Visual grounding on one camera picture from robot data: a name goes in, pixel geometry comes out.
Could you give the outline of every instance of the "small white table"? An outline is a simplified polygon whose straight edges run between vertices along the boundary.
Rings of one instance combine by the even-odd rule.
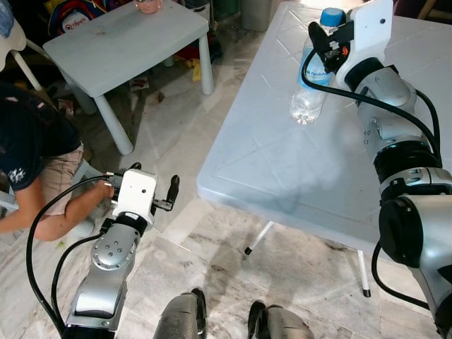
[[[56,37],[44,49],[70,83],[94,98],[119,152],[125,155],[133,150],[132,143],[104,94],[196,39],[203,92],[211,94],[208,29],[206,19],[171,0],[153,14],[141,13],[131,2]]]
[[[289,117],[307,26],[320,11],[283,2],[198,175],[198,194],[267,220],[372,253],[379,240],[379,181],[352,100],[328,95],[320,117]],[[426,93],[452,170],[452,26],[393,19],[385,65]],[[432,128],[427,107],[417,116]]]

